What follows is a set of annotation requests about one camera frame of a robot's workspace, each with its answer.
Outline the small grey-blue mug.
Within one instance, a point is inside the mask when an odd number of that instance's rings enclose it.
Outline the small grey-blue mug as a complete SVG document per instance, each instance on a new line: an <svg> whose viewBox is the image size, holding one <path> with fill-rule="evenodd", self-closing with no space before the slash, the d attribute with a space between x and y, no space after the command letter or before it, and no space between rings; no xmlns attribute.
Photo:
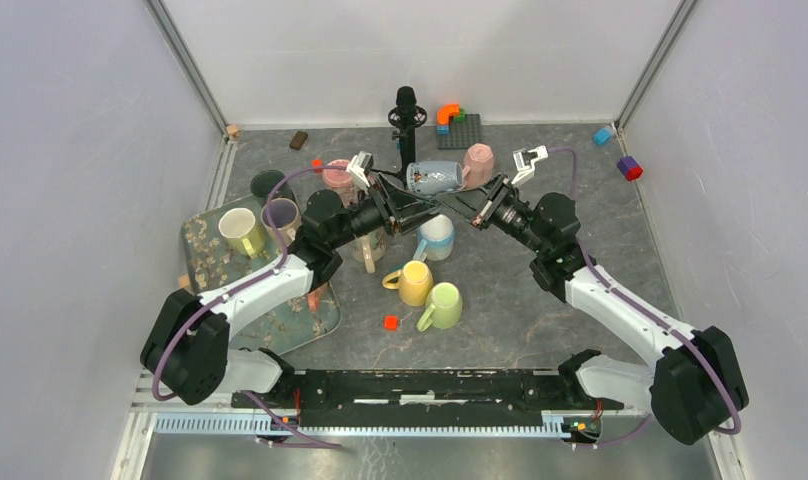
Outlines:
<svg viewBox="0 0 808 480"><path fill-rule="evenodd" d="M464 185L463 167L453 161L423 161L410 164L405 171L409 191L424 196L459 190Z"/></svg>

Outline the iridescent pink mug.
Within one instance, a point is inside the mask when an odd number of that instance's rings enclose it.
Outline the iridescent pink mug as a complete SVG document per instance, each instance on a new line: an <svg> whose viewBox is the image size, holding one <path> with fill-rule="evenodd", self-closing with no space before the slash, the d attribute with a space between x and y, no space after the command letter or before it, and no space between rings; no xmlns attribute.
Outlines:
<svg viewBox="0 0 808 480"><path fill-rule="evenodd" d="M260 219L266 233L277 247L281 245L278 235L282 237L285 245L289 246L295 240L297 230L302 224L298 205L287 198L277 198L266 203L261 210Z"/></svg>

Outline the dark green mug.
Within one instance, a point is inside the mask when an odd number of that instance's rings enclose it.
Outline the dark green mug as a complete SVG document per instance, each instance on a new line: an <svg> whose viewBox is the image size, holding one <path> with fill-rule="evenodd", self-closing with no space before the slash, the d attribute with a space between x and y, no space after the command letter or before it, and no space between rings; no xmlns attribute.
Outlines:
<svg viewBox="0 0 808 480"><path fill-rule="evenodd" d="M250 193L254 196L257 203L263 207L269 197L269 194L274 192L274 199L287 198L296 202L294 192L288 183L283 183L278 189L276 186L281 180L285 178L285 174L279 170L264 170L254 176L250 182Z"/></svg>

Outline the yellow-green octagonal mug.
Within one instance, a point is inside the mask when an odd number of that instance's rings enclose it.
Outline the yellow-green octagonal mug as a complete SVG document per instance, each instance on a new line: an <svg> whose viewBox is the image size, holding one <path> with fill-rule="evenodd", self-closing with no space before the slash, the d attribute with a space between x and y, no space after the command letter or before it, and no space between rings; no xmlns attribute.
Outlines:
<svg viewBox="0 0 808 480"><path fill-rule="evenodd" d="M265 234L253 211L239 207L228 210L218 222L218 230L238 253L259 257L265 249Z"/></svg>

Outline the salmon flower mug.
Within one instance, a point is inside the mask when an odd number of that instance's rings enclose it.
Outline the salmon flower mug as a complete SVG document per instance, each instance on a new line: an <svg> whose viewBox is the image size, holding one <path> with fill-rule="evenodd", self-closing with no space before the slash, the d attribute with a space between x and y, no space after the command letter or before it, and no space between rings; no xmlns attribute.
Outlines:
<svg viewBox="0 0 808 480"><path fill-rule="evenodd" d="M328 291L328 284L325 283L317 289L309 292L306 296L308 308L311 312L315 313L319 310L321 301Z"/></svg>

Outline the blue white mug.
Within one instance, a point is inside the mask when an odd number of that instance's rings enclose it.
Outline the blue white mug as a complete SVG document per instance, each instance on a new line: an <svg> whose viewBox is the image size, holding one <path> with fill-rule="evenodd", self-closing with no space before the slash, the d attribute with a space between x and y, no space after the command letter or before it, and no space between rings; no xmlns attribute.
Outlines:
<svg viewBox="0 0 808 480"><path fill-rule="evenodd" d="M451 219L439 214L417 229L418 244L413 254L417 261L441 261L454 247L455 230Z"/></svg>

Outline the tall seashell cream mug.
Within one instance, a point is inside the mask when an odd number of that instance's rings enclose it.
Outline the tall seashell cream mug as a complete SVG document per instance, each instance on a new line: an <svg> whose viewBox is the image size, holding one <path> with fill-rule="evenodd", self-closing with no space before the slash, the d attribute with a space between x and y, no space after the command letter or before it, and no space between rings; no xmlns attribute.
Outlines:
<svg viewBox="0 0 808 480"><path fill-rule="evenodd" d="M376 264L384 256L386 249L386 234L382 229L361 236L350 244L352 257L360 262L369 274L376 271Z"/></svg>

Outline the pink ghost pattern mug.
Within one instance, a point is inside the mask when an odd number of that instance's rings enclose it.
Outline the pink ghost pattern mug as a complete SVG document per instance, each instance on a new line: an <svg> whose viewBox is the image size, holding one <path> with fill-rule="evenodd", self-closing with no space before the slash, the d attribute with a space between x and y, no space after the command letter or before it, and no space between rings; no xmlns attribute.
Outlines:
<svg viewBox="0 0 808 480"><path fill-rule="evenodd" d="M337 193L345 206L350 206L358 202L359 189L352 180L351 175L346 171L349 160L336 159L328 163L328 166L336 166L336 169L324 169L322 178L326 186Z"/></svg>

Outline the light green mug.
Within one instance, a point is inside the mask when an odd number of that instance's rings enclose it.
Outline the light green mug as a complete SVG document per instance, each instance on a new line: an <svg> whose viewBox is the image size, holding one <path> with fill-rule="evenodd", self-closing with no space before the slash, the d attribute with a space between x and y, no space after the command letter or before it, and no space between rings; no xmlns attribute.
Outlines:
<svg viewBox="0 0 808 480"><path fill-rule="evenodd" d="M416 327L420 332L431 327L449 329L460 321L461 315L462 296L459 289L452 283L440 282L430 290L425 310Z"/></svg>

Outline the grey lego baseplate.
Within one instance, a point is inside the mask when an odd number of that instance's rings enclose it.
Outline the grey lego baseplate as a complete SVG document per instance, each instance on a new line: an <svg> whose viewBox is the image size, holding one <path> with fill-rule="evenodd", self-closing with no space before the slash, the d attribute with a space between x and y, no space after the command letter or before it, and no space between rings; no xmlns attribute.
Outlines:
<svg viewBox="0 0 808 480"><path fill-rule="evenodd" d="M466 114L464 122L452 122L448 126L450 128L448 135L437 134L439 150L467 150L472 145L483 141L480 114Z"/></svg>

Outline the orange curved block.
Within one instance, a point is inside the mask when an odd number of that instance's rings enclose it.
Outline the orange curved block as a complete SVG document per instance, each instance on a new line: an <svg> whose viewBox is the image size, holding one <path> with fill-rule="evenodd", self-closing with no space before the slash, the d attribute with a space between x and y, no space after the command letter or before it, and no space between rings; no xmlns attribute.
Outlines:
<svg viewBox="0 0 808 480"><path fill-rule="evenodd" d="M449 125L453 118L460 115L461 108L457 103L446 104L440 107L436 113L437 125Z"/></svg>

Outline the black microphone on tripod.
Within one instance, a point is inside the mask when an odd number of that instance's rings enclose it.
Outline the black microphone on tripod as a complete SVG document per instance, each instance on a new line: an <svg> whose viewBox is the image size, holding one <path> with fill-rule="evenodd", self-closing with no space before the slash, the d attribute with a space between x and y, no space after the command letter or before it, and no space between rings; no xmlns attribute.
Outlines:
<svg viewBox="0 0 808 480"><path fill-rule="evenodd" d="M393 176L402 183L406 181L408 167L416 162L416 130L427 121L427 112L416 98L415 90L401 86L396 92L395 107L387 114L388 123L393 127L391 139L396 143L401 167Z"/></svg>

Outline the brown block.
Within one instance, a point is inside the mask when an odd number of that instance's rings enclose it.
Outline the brown block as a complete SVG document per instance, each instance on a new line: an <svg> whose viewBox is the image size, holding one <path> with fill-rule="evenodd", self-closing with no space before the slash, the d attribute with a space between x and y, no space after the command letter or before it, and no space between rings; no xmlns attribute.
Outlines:
<svg viewBox="0 0 808 480"><path fill-rule="evenodd" d="M295 151L300 151L307 142L308 138L309 134L306 131L296 131L289 142L289 148Z"/></svg>

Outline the small wooden cube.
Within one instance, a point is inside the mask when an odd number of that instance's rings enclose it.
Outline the small wooden cube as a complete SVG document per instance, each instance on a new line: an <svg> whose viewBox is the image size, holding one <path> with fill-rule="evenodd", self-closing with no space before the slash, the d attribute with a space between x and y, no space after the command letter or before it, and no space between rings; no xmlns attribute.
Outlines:
<svg viewBox="0 0 808 480"><path fill-rule="evenodd" d="M226 134L229 140L236 141L239 139L241 131L237 125L231 124L226 126Z"/></svg>

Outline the floral green tray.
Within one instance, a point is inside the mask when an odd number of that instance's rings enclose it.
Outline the floral green tray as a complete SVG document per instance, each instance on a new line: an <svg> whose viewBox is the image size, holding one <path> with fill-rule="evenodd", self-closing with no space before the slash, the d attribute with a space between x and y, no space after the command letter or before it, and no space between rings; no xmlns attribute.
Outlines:
<svg viewBox="0 0 808 480"><path fill-rule="evenodd" d="M180 238L186 255L191 292L199 294L225 286L263 269L280 256L279 247L266 232L265 249L257 258L240 254L229 246L219 233L218 222L228 210L239 207L250 209L260 218L262 207L254 196L249 195L183 222ZM338 299L328 286L317 312L309 310L306 296L291 299L244 327L232 338L230 347L250 350L267 348L276 354L284 354L335 331L341 320Z"/></svg>

